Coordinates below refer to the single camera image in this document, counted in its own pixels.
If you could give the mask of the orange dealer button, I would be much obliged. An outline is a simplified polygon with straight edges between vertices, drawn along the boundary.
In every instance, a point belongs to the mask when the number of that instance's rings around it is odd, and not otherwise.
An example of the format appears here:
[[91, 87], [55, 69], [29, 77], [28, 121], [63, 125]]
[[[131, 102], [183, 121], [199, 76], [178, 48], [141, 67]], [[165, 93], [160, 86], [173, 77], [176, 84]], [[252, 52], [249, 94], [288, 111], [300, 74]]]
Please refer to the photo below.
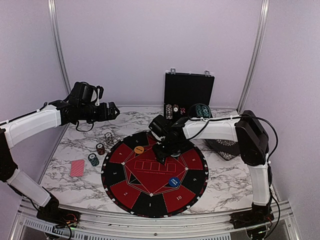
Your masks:
[[135, 148], [134, 148], [134, 152], [136, 153], [136, 154], [142, 154], [143, 152], [144, 152], [144, 147], [143, 146], [136, 146]]

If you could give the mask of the white black poker chip stack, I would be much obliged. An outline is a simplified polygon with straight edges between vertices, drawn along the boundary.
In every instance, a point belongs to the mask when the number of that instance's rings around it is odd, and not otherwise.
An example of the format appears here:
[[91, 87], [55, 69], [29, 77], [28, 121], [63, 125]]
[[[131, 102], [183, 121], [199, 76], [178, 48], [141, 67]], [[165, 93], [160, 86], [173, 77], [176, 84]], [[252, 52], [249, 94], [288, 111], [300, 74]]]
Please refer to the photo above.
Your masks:
[[105, 144], [108, 146], [112, 146], [114, 143], [113, 134], [111, 132], [107, 132], [104, 134]]

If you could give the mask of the red poker chip stack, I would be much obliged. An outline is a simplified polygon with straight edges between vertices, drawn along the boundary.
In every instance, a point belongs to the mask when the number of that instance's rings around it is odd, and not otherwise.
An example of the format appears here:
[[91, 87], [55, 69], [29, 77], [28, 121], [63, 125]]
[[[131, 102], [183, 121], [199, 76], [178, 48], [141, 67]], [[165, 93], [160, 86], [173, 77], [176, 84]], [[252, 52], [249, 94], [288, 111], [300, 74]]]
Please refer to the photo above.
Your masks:
[[100, 156], [104, 155], [106, 152], [104, 144], [98, 143], [96, 145], [96, 151], [97, 151], [98, 155], [100, 155]]

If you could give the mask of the green poker chip stack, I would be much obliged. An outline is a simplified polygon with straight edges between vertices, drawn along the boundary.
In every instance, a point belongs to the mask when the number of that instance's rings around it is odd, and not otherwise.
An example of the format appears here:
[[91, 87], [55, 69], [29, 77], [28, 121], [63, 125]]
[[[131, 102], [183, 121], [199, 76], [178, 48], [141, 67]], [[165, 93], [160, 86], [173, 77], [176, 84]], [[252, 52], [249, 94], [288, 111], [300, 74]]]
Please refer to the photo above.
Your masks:
[[89, 162], [91, 163], [91, 165], [93, 167], [98, 166], [99, 163], [100, 163], [100, 161], [99, 161], [99, 159], [98, 159], [98, 157], [97, 157], [97, 155], [95, 153], [90, 153], [88, 155], [88, 160], [89, 160]]

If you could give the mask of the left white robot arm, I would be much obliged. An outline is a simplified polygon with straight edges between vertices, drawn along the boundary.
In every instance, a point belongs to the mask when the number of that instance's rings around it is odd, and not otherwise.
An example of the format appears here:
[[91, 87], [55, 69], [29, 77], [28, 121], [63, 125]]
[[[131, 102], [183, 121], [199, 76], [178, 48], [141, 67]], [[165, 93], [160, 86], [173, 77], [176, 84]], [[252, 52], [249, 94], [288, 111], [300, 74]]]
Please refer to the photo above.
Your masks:
[[58, 199], [18, 168], [11, 149], [18, 143], [48, 129], [79, 121], [89, 124], [114, 120], [120, 110], [114, 102], [70, 104], [57, 100], [27, 115], [0, 124], [0, 180], [39, 206], [38, 212], [53, 223], [63, 219]]

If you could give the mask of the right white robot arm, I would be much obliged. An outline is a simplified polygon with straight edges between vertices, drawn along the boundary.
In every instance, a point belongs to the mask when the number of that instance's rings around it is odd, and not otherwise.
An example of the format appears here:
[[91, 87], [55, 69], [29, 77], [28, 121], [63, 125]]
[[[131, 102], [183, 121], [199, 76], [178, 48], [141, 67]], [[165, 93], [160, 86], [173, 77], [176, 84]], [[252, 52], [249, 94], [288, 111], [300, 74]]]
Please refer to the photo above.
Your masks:
[[182, 117], [175, 123], [158, 115], [149, 129], [160, 141], [152, 149], [161, 164], [172, 155], [182, 154], [191, 140], [224, 140], [237, 142], [240, 157], [248, 166], [252, 190], [252, 209], [247, 219], [258, 224], [267, 216], [272, 202], [272, 171], [269, 158], [269, 136], [262, 126], [263, 118], [246, 110], [237, 116], [225, 118]]

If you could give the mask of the white chips row in case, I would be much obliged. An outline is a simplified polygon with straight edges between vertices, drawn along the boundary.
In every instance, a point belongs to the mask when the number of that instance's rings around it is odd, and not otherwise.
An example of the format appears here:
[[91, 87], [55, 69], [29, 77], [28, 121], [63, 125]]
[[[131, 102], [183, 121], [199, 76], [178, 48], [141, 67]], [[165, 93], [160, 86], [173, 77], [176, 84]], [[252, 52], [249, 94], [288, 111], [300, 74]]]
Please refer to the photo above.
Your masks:
[[164, 106], [164, 117], [167, 120], [172, 120], [173, 119], [173, 106], [171, 104], [166, 104]]

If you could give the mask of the red dice in case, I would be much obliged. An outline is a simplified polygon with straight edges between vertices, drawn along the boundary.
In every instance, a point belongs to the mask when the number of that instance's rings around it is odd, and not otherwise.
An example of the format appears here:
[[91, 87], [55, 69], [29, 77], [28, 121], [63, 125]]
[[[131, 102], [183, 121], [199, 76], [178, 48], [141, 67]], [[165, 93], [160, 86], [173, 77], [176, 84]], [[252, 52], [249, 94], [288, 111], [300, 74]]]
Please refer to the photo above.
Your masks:
[[186, 113], [186, 109], [184, 107], [180, 108], [180, 113], [183, 115]]

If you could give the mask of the green chips row in case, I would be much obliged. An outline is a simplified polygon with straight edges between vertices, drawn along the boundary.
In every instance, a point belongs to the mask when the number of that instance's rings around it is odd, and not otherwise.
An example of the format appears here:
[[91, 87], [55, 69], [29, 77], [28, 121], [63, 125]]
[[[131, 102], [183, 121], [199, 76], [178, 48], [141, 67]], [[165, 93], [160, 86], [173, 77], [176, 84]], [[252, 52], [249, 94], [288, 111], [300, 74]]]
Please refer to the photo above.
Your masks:
[[208, 119], [212, 117], [211, 109], [207, 105], [202, 103], [192, 105], [189, 109], [188, 115], [192, 118]]

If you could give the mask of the round red black poker mat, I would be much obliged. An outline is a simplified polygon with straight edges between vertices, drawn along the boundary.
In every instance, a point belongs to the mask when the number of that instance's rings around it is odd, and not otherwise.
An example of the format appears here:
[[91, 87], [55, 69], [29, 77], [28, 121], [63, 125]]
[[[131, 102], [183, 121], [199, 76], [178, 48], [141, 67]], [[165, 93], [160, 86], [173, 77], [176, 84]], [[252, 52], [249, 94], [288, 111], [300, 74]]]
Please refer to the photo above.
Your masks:
[[[179, 156], [169, 156], [165, 165], [156, 160], [156, 139], [149, 131], [118, 141], [104, 158], [101, 182], [111, 201], [124, 211], [146, 218], [164, 218], [192, 207], [204, 194], [209, 169], [204, 155], [193, 143]], [[136, 154], [136, 146], [144, 152]], [[178, 177], [180, 185], [170, 187]]]

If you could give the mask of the red playing card deck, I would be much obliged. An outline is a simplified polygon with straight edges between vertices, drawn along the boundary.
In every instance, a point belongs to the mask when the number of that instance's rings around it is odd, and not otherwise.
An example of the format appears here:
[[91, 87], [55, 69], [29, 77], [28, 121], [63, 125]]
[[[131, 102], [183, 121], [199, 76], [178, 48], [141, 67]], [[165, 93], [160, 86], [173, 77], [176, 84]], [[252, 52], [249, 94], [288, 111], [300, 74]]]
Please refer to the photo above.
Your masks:
[[73, 160], [71, 162], [70, 176], [82, 177], [84, 175], [85, 161], [83, 159]]

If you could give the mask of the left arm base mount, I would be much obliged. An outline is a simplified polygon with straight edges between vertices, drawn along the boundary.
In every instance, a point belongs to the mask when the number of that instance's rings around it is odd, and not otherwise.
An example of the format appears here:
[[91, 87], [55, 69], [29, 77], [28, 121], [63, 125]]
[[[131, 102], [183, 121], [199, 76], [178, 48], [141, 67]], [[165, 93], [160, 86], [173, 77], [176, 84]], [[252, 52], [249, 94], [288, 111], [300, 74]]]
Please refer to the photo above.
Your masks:
[[45, 206], [39, 206], [36, 217], [57, 224], [58, 228], [76, 227], [80, 218], [78, 211], [59, 207], [57, 199], [51, 199]]

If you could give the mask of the left aluminium corner post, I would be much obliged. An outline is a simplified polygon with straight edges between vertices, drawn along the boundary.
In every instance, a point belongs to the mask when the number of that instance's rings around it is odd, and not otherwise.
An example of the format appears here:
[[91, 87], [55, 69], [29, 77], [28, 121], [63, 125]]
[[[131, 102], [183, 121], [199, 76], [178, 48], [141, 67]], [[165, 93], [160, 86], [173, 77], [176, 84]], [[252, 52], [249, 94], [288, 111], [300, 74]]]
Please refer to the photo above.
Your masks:
[[56, 1], [48, 0], [47, 2], [48, 2], [48, 10], [49, 10], [49, 16], [50, 16], [50, 22], [52, 27], [52, 34], [53, 34], [58, 64], [60, 67], [65, 90], [69, 94], [71, 92], [71, 84], [70, 84], [68, 73], [67, 73], [67, 68], [66, 68], [63, 48], [62, 48], [62, 42], [60, 38], [58, 16], [57, 16], [57, 10], [56, 10]]

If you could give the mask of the aluminium front rail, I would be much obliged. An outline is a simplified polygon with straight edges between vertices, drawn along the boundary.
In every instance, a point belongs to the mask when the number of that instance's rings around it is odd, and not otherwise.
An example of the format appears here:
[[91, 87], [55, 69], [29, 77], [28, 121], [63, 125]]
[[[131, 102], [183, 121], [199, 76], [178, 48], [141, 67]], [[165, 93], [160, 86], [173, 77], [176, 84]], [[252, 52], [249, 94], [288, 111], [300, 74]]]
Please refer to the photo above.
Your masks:
[[80, 213], [78, 225], [70, 230], [56, 229], [51, 222], [37, 219], [29, 200], [22, 200], [15, 216], [10, 240], [300, 240], [288, 201], [273, 203], [272, 222], [234, 228], [234, 211], [182, 214], [164, 218], [139, 217], [123, 212], [99, 211], [64, 205]]

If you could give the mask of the right aluminium corner post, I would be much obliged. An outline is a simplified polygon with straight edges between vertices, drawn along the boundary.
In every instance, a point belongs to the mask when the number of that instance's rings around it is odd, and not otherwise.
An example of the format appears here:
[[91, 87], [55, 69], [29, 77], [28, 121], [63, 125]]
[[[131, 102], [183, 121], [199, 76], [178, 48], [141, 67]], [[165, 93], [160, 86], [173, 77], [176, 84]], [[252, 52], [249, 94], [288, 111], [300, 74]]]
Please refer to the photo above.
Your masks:
[[254, 45], [253, 45], [253, 51], [252, 51], [248, 71], [246, 74], [244, 86], [242, 88], [242, 92], [241, 92], [240, 99], [236, 109], [238, 113], [241, 113], [244, 110], [245, 103], [250, 92], [250, 87], [254, 79], [256, 64], [258, 62], [259, 55], [263, 46], [264, 37], [265, 37], [269, 8], [270, 8], [270, 1], [263, 0], [261, 2], [260, 14], [259, 14], [259, 19], [257, 24], [257, 31], [256, 31]]

